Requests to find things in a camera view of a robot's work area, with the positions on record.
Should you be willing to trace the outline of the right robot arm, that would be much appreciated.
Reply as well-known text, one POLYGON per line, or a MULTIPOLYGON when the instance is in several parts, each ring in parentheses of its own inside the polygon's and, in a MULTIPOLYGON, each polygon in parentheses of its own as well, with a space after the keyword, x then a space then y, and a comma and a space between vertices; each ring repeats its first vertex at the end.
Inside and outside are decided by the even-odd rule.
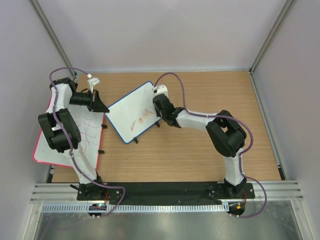
POLYGON ((167 125, 208 133, 214 148, 224 159, 223 190, 231 198, 241 195, 247 182, 242 170, 241 158, 247 134, 233 116, 227 110, 211 116, 199 112, 187 112, 182 107, 174 107, 163 93, 155 96, 152 102, 156 115, 161 117, 167 125))

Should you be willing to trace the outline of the blue framed whiteboard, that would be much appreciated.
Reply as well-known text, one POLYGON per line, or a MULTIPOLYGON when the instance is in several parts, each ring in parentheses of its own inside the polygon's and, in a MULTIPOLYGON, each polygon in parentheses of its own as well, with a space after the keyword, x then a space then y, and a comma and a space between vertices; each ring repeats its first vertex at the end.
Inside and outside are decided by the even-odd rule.
POLYGON ((109 107, 105 115, 125 144, 161 120, 153 105, 153 83, 147 81, 109 107))

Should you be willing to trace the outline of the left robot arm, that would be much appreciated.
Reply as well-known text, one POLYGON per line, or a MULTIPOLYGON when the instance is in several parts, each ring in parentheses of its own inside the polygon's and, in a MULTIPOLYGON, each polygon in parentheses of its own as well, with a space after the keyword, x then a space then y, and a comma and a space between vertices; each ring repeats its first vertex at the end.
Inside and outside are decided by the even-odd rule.
POLYGON ((48 146, 64 155, 71 163, 79 180, 79 200, 101 200, 107 193, 101 176, 91 166, 81 146, 80 130, 69 111, 69 105, 87 107, 92 113, 109 113, 101 101, 98 90, 77 92, 78 84, 69 77, 51 80, 51 100, 45 113, 38 116, 38 122, 48 146))

